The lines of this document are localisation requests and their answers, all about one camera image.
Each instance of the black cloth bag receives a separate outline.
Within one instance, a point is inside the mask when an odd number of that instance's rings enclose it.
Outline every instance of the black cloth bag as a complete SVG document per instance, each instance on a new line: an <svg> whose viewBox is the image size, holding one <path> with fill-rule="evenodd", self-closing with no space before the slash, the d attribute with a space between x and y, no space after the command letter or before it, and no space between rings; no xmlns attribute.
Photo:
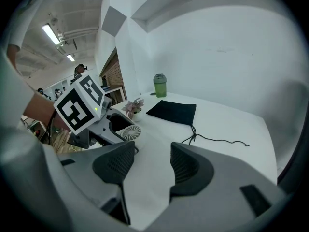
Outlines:
<svg viewBox="0 0 309 232"><path fill-rule="evenodd" d="M146 114L167 121L192 126L196 104L179 104L169 101L160 101Z"/></svg>

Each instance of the black drawstring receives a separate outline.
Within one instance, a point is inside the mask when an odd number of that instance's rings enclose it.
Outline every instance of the black drawstring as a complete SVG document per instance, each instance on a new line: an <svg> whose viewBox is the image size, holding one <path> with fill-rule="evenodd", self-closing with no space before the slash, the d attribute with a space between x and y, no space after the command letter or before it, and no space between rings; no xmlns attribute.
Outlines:
<svg viewBox="0 0 309 232"><path fill-rule="evenodd" d="M182 143L184 143L185 141L187 141L187 140L190 139L190 141L189 141L189 145L190 145L191 142L192 142L192 140L195 142L195 138L196 138L197 136L200 136L200 137L202 137L202 138L204 138L204 139L212 140L212 141L216 141L216 142L218 142L218 141L224 141L224 142L228 142L228 143L230 143L230 144L233 144L233 143L242 143L242 144L244 144L245 146L248 146L248 147L250 146L250 145L245 144L245 143L242 142L242 141L233 141L233 142L230 142L230 141L224 140L224 139L216 140L216 139L204 137L204 136L202 136L202 135L196 133L197 130L195 129L195 127L194 127L193 125L191 125L191 130L192 130L192 132L193 132L193 135L192 135L191 137L189 137L189 138L183 140Z"/></svg>

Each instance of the green bottle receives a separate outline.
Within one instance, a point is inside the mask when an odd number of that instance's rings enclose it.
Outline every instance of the green bottle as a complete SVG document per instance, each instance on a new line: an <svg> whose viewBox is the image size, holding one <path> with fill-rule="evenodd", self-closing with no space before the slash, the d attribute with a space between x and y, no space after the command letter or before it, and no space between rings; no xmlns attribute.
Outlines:
<svg viewBox="0 0 309 232"><path fill-rule="evenodd" d="M163 74L154 76L154 87L157 97L166 97L166 77Z"/></svg>

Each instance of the ceiling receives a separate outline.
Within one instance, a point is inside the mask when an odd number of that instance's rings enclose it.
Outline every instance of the ceiling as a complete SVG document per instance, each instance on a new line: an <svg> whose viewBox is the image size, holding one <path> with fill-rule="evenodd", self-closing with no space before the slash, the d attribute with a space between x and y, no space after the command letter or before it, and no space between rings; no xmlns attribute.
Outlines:
<svg viewBox="0 0 309 232"><path fill-rule="evenodd" d="M17 55L17 68L22 75L30 77L37 70L69 64L66 54L72 54L75 60L93 57L101 3L102 0L44 0ZM65 39L70 39L69 46L63 47L66 53L60 53L43 31L42 26L47 23L57 36L63 33Z"/></svg>

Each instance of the white table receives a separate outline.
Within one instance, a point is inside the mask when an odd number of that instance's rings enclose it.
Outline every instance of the white table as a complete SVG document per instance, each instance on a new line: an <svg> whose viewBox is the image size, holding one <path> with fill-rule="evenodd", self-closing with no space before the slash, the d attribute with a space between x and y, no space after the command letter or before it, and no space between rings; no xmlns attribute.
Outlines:
<svg viewBox="0 0 309 232"><path fill-rule="evenodd" d="M105 94L109 94L109 93L112 93L112 92L116 92L118 90L120 91L122 101L124 102L126 100L126 98L125 98L125 94L124 94L124 91L122 90L121 85L110 85L110 87L108 89L106 89L104 92L105 92Z"/></svg>
<svg viewBox="0 0 309 232"><path fill-rule="evenodd" d="M239 158L274 184L277 183L275 152L262 118L224 105L172 93L168 93L165 98L149 94L140 97L144 99L143 113L160 100L196 104L193 125L197 133L212 139L240 140L250 147L241 143L213 142L199 136L191 145ZM122 102L113 107L121 111L125 104L126 102ZM192 135L192 131L190 126L146 114L136 124L147 135L147 144L135 156L124 182L124 191L132 227L143 230L169 204L169 188L175 184L174 172L169 162L170 143L183 141Z"/></svg>

